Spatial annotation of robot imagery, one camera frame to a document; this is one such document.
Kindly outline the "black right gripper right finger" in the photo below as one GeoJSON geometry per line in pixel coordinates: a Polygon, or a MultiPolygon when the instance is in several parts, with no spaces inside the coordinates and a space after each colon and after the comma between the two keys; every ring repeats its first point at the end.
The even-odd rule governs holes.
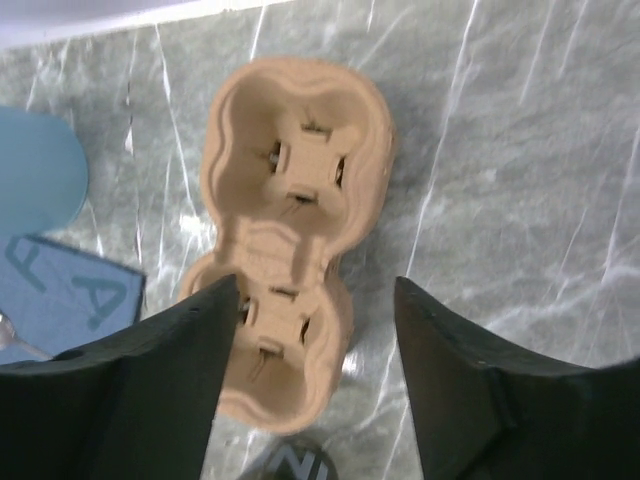
{"type": "Polygon", "coordinates": [[[541,355],[449,310],[408,278],[394,320],[427,479],[635,479],[639,363],[541,355]]]}

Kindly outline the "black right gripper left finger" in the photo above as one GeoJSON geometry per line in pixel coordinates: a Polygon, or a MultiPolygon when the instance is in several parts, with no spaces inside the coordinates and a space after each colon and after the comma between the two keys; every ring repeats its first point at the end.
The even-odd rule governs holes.
{"type": "Polygon", "coordinates": [[[2,477],[199,478],[237,320],[230,275],[49,361],[4,365],[2,477]]]}

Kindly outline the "dark translucent coffee cup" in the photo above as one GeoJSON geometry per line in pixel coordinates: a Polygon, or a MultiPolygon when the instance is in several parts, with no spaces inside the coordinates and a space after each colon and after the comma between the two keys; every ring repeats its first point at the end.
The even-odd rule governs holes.
{"type": "Polygon", "coordinates": [[[338,480],[339,474],[318,443],[305,437],[287,437],[260,453],[239,479],[338,480]]]}

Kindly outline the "brown cardboard cup carrier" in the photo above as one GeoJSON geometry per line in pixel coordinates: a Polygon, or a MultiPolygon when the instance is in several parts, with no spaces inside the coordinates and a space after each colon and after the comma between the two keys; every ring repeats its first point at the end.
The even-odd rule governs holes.
{"type": "Polygon", "coordinates": [[[222,413],[289,435],[324,411],[353,332],[340,260],[376,224],[394,156],[387,103],[351,68],[265,57],[220,88],[200,171],[217,237],[185,274],[180,297],[236,278],[222,413]]]}

